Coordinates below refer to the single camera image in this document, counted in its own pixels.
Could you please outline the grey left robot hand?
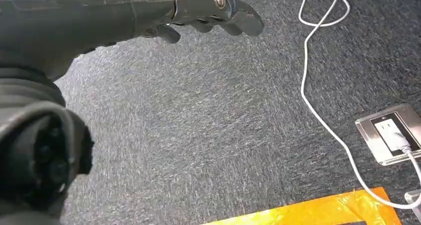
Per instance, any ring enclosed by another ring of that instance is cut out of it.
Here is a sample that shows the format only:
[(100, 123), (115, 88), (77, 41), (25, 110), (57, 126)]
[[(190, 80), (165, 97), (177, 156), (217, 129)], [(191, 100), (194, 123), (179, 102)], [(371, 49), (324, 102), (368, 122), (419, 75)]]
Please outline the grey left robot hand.
[(172, 25), (258, 36), (241, 0), (0, 0), (0, 222), (58, 225), (94, 141), (55, 81), (73, 60), (137, 37), (175, 44)]

